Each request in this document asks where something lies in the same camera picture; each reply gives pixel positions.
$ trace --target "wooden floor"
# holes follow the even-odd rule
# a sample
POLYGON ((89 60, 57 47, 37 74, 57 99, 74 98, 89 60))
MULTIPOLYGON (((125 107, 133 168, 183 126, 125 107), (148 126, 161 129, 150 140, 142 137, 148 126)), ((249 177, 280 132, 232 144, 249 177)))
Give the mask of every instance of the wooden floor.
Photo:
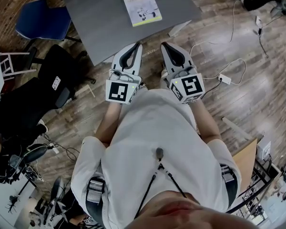
MULTIPOLYGON (((222 43, 212 45, 203 43, 194 47, 192 58, 198 72, 203 77, 214 77, 228 63, 242 58, 247 63, 247 70, 240 85, 226 85, 208 93, 203 99, 207 109, 219 125, 222 138, 234 154, 244 140, 221 121, 227 117, 252 136, 262 133, 272 134, 271 155, 274 163, 282 165, 286 160, 286 17, 279 18, 264 27, 262 43, 269 58, 266 58, 257 36, 255 16, 267 24, 270 10, 274 4, 247 12, 240 2, 235 4, 235 32, 232 33, 232 10, 236 0, 193 0, 202 11, 202 20, 187 25, 178 36, 169 38, 167 31, 153 35, 142 41, 143 60, 140 75, 149 88, 157 88, 162 70, 160 43, 173 42, 190 51, 191 46, 203 41, 222 43)), ((46 52, 50 44, 43 42, 46 52)), ((83 48, 81 44, 67 45, 75 56, 83 48)), ((90 61, 83 63, 90 66, 89 75, 97 80, 95 85, 81 87, 77 100, 66 104, 58 111, 50 111, 43 120, 49 128, 50 138, 64 147, 81 148, 81 142, 87 135, 93 135, 106 110, 105 80, 108 78, 110 64, 93 66, 90 61)), ((241 61, 235 62, 224 74, 231 77, 234 83, 240 81, 245 66, 241 61)), ((205 80, 206 89, 218 84, 216 79, 205 80)), ((58 148, 38 161, 38 171, 47 181, 38 182, 42 191, 48 193, 57 176, 65 181, 72 175, 75 162, 66 152, 58 148)))

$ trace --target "chair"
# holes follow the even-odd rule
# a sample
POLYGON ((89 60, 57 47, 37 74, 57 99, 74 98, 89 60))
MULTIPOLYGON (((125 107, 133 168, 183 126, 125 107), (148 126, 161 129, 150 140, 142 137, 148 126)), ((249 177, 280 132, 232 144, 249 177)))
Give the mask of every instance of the chair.
POLYGON ((4 138, 22 135, 36 126, 51 109, 61 108, 75 94, 84 78, 75 59, 62 47, 48 51, 38 78, 3 95, 0 101, 0 133, 4 138))
POLYGON ((71 18, 66 7, 52 8, 46 0, 26 3, 16 23, 16 32, 27 39, 81 40, 66 36, 71 18))

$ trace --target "lips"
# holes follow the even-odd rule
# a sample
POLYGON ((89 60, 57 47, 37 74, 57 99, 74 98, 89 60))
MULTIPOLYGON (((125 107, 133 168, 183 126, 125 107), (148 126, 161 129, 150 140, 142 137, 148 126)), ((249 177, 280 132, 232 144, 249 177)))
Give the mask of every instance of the lips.
POLYGON ((163 215, 177 215, 178 212, 187 212, 189 210, 198 209, 197 206, 191 202, 187 201, 175 201, 167 205, 164 205, 161 209, 158 210, 155 216, 163 215))

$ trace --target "black office chair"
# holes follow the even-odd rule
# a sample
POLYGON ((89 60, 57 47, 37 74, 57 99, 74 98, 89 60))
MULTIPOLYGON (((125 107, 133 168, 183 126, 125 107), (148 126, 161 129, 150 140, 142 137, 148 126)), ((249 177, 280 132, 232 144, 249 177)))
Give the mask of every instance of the black office chair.
POLYGON ((72 98, 75 86, 84 79, 77 63, 62 47, 52 46, 42 62, 38 78, 3 95, 0 101, 2 136, 21 136, 36 126, 49 110, 61 108, 72 98))

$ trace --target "white t-shirt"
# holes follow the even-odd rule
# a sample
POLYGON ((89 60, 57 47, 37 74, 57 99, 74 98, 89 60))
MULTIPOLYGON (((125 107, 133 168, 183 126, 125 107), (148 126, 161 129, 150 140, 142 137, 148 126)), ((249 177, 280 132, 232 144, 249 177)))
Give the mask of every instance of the white t-shirt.
MULTIPOLYGON (((205 144, 196 132, 194 116, 187 104, 180 104, 165 89, 138 92, 131 105, 123 107, 121 123, 106 149, 95 137, 83 141, 74 168, 71 188, 86 209, 86 191, 100 160, 106 182, 102 219, 106 228, 124 228, 139 208, 158 167, 156 149, 164 150, 162 164, 185 193, 202 206, 218 211, 228 209, 228 195, 219 164, 234 170, 240 188, 240 172, 221 140, 205 144)), ((177 187, 158 172, 143 206, 163 191, 177 187)))

